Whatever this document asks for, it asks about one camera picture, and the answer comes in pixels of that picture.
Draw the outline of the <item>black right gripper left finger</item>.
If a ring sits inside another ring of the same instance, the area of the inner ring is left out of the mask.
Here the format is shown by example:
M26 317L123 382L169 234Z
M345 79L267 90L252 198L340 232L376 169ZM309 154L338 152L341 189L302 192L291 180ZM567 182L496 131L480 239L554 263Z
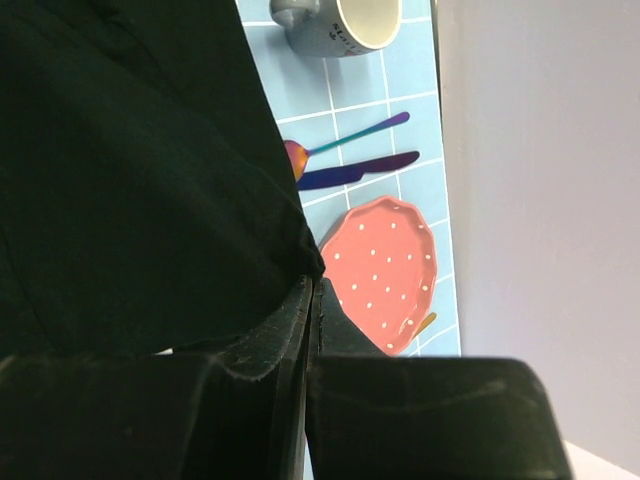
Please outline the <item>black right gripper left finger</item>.
M313 283L225 350L10 356L5 479L299 479Z

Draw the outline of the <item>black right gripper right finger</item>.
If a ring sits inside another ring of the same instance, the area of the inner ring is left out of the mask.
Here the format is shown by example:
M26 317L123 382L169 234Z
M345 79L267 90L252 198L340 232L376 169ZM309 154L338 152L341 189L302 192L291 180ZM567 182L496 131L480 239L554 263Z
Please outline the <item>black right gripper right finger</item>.
M569 479L546 390L524 362L388 357L314 289L306 434L318 479Z

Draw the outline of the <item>black t shirt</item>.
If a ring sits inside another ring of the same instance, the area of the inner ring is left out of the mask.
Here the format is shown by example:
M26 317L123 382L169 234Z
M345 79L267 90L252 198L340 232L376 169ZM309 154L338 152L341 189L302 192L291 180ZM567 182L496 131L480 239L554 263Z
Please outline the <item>black t shirt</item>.
M232 1L1 5L1 352L228 344L324 264Z

